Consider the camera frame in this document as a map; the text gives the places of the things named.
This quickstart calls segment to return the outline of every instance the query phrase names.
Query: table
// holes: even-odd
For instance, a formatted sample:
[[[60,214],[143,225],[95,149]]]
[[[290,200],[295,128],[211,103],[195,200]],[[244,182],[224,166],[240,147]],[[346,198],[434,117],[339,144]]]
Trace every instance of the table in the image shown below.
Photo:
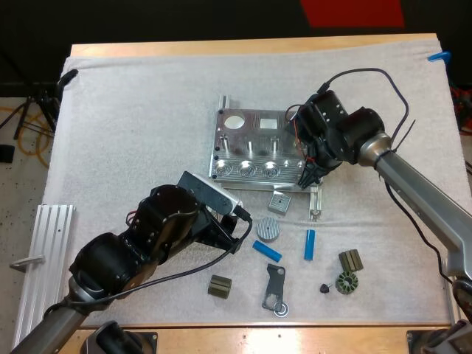
[[[132,44],[77,44],[71,56],[140,57],[154,55],[307,52],[395,41],[436,38],[435,34],[283,38],[242,41],[197,41]],[[157,325],[159,353],[406,353],[406,331],[418,326],[316,327],[264,323],[247,327]],[[78,353],[91,330],[79,330],[61,350]]]

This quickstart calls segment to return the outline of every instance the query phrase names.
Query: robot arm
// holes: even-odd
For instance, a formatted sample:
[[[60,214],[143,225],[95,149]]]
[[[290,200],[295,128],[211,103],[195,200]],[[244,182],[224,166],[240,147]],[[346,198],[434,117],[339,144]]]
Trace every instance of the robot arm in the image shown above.
[[[223,215],[221,222],[207,207]],[[238,218],[249,223],[241,239],[231,236]],[[91,312],[105,310],[113,299],[138,288],[196,273],[234,254],[251,225],[249,213],[236,197],[188,172],[177,185],[154,188],[139,203],[126,231],[102,234],[80,250],[69,268],[69,294],[49,308],[43,321],[11,353],[56,353]],[[158,265],[195,241],[225,252],[191,271],[143,284]]]
[[[307,147],[301,187],[342,162],[373,167],[448,250],[454,297],[472,320],[472,216],[392,150],[382,119],[370,108],[348,114],[332,91],[314,94],[288,130]]]

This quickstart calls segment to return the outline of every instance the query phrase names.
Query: black knob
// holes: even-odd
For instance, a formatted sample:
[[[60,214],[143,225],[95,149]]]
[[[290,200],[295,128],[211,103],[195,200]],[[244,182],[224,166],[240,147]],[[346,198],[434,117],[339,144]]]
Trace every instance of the black knob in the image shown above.
[[[319,291],[323,294],[327,294],[330,292],[330,286],[331,284],[329,285],[326,285],[326,284],[322,284],[321,288],[319,289]]]

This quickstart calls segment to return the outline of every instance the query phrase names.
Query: red object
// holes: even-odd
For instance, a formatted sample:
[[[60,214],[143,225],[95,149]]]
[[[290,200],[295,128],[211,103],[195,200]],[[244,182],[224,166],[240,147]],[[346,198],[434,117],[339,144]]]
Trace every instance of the red object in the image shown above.
[[[400,0],[301,0],[312,27],[405,27]]]

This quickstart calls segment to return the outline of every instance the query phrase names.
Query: blue cylinder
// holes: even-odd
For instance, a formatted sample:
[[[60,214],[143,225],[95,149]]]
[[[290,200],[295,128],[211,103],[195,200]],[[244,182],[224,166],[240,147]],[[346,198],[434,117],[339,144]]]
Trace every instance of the blue cylinder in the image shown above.
[[[252,248],[269,257],[275,262],[279,262],[280,258],[282,258],[282,255],[279,252],[274,251],[270,247],[267,247],[265,244],[257,240],[254,241],[254,243],[252,244]]]
[[[307,239],[305,241],[305,260],[313,260],[313,254],[315,253],[315,230],[307,230]]]

